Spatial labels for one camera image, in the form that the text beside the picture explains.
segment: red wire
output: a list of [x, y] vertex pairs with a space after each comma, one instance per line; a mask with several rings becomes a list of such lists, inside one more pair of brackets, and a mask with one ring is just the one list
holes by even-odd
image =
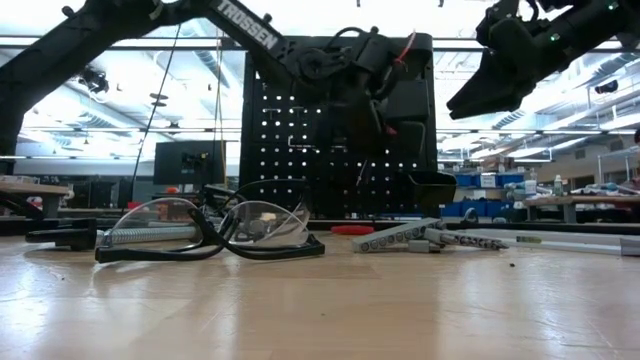
[[400, 56], [398, 56], [396, 58], [396, 62], [402, 63], [404, 62], [404, 57], [407, 56], [407, 53], [409, 52], [409, 49], [411, 49], [411, 45], [413, 45], [413, 40], [415, 40], [416, 38], [416, 31], [413, 30], [413, 33], [411, 33], [410, 37], [409, 37], [409, 42], [407, 43], [407, 46], [404, 47], [404, 50], [402, 50], [402, 52], [400, 53]]

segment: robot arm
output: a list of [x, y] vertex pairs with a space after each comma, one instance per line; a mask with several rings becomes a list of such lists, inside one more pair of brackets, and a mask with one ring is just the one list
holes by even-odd
[[553, 21], [517, 16], [518, 0], [500, 0], [476, 28], [485, 46], [478, 71], [447, 103], [452, 119], [515, 111], [536, 84], [601, 43], [618, 37], [635, 49], [640, 2], [634, 0], [537, 0], [545, 11], [571, 8]]
[[416, 37], [399, 45], [377, 28], [347, 28], [358, 31], [350, 48], [307, 48], [271, 27], [270, 16], [261, 19], [237, 0], [87, 0], [77, 12], [63, 12], [64, 22], [0, 68], [0, 154], [14, 151], [26, 111], [115, 42], [206, 18], [248, 50], [266, 83], [291, 90], [302, 105], [328, 104], [344, 122], [347, 139], [356, 139], [353, 150], [377, 155], [388, 136], [377, 104], [406, 71], [402, 58]]

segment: workbench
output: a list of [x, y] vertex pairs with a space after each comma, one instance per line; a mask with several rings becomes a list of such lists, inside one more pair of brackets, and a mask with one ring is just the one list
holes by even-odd
[[42, 212], [45, 218], [58, 217], [60, 199], [67, 195], [66, 186], [42, 185], [0, 181], [0, 190], [24, 196], [38, 196], [42, 198]]
[[537, 220], [537, 208], [540, 206], [556, 205], [562, 207], [564, 221], [568, 224], [575, 224], [577, 204], [624, 204], [640, 205], [640, 196], [589, 196], [589, 195], [569, 195], [569, 196], [548, 196], [537, 199], [524, 200], [523, 205], [527, 207], [527, 219]]
[[640, 261], [512, 248], [97, 265], [0, 241], [0, 356], [640, 359]]

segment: computer monitor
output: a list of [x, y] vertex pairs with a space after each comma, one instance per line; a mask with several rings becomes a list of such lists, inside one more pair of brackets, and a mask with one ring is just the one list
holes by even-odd
[[155, 185], [224, 184], [223, 141], [175, 141], [156, 144]]

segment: metal spring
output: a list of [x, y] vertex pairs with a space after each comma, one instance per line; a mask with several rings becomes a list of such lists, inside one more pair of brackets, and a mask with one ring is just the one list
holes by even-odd
[[98, 232], [98, 243], [101, 246], [113, 246], [128, 243], [192, 240], [197, 234], [198, 230], [195, 226], [111, 229]]

